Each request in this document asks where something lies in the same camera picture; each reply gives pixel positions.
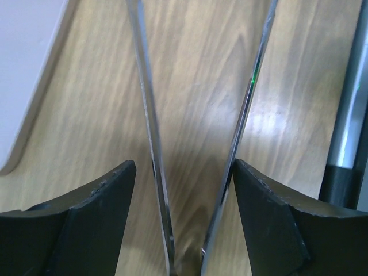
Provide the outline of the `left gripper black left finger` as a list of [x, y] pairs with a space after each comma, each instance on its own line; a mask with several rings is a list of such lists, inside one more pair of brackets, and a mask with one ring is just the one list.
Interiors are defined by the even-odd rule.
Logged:
[[115, 275], [135, 177], [127, 160], [64, 195], [1, 213], [1, 274]]

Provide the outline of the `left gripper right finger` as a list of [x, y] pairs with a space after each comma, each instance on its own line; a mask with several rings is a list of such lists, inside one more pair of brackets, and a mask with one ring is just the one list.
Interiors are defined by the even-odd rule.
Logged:
[[253, 275], [366, 275], [367, 213], [316, 200], [238, 159], [233, 181]]

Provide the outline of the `metal tongs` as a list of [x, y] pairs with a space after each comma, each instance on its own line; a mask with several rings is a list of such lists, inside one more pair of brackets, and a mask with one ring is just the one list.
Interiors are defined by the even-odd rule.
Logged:
[[128, 1], [167, 275], [204, 275], [276, 1]]

